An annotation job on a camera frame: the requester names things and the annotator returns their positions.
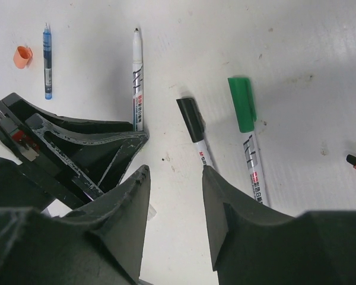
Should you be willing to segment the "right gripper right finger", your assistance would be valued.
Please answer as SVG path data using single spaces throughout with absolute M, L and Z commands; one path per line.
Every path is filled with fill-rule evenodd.
M 220 284 L 356 284 L 356 211 L 291 217 L 258 203 L 209 166 L 202 190 Z

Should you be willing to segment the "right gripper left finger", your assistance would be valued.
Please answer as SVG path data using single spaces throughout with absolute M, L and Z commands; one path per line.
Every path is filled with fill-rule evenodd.
M 142 165 L 64 217 L 0 207 L 0 284 L 137 284 L 150 190 Z

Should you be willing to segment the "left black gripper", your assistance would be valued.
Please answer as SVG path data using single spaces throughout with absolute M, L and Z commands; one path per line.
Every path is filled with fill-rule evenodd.
M 20 159 L 0 159 L 0 178 L 11 175 L 1 205 L 42 208 L 56 198 L 78 208 L 120 184 L 148 135 L 129 122 L 58 116 L 11 93 L 0 100 L 0 140 Z

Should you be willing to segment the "white green end pen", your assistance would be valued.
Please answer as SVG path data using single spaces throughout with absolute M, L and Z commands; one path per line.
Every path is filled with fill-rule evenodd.
M 241 137 L 254 199 L 270 207 L 255 132 L 241 133 Z

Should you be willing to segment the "black pen cap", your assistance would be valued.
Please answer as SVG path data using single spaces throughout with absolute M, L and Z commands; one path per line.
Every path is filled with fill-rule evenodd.
M 204 139 L 204 124 L 196 101 L 192 97 L 176 100 L 192 142 Z

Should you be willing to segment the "white black end pen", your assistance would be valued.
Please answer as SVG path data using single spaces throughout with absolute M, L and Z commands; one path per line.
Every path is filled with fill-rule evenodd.
M 210 166 L 213 169 L 218 170 L 216 163 L 212 159 L 212 154 L 209 147 L 207 146 L 206 140 L 202 139 L 194 143 L 194 145 L 196 147 L 197 153 L 199 154 L 202 165 Z

